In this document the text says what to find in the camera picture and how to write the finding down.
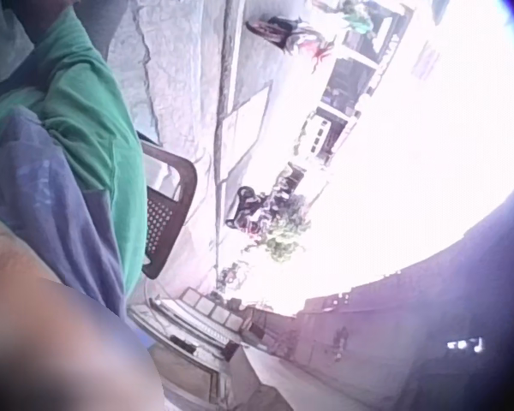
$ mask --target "building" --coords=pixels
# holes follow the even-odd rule
[[[295,361],[370,407],[484,409],[514,365],[514,192],[446,250],[297,320]]]

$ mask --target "green shirt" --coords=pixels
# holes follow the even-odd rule
[[[81,188],[109,193],[129,294],[143,264],[146,183],[140,142],[122,94],[72,9],[60,16],[33,54],[39,87],[4,94],[0,119],[19,105],[36,113],[63,148]]]

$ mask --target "plastic chair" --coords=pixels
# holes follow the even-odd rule
[[[145,254],[148,261],[143,265],[143,272],[149,278],[156,279],[170,257],[171,250],[187,220],[188,210],[192,205],[198,176],[196,168],[186,158],[166,152],[140,134],[143,152],[160,162],[168,164],[179,173],[179,200],[146,188],[147,227]]]

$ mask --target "street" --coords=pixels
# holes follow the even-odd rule
[[[309,11],[303,0],[247,0],[240,4],[244,6],[242,14],[227,13],[227,18],[235,19],[230,23],[241,30],[235,39],[238,58],[226,59],[236,66],[235,87],[232,111],[226,113],[223,123],[219,156],[214,153],[214,142],[218,101],[225,92],[219,87],[224,64],[224,3],[130,0],[111,45],[109,64],[136,128],[165,150],[192,161],[198,171],[198,188],[185,229],[161,276],[148,284],[151,295],[164,291],[179,295],[187,287],[204,292],[213,289],[216,265],[229,264],[240,251],[239,237],[222,228],[221,221],[231,211],[236,190],[242,184],[270,189],[332,70],[329,62],[312,74],[308,60],[284,55],[242,26],[262,15],[305,18]],[[218,165],[223,197],[219,202],[214,175]],[[170,181],[172,193],[175,173]],[[219,250],[218,204],[223,206],[218,221]],[[141,285],[134,293],[135,301],[142,298],[142,291]]]

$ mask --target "sky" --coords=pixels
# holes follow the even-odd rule
[[[508,17],[494,0],[451,0],[434,35],[441,58],[424,84],[409,73],[416,54],[394,57],[312,210],[307,252],[277,272],[267,270],[268,285],[259,280],[276,312],[296,313],[307,298],[348,291],[423,260],[508,196],[514,188]]]

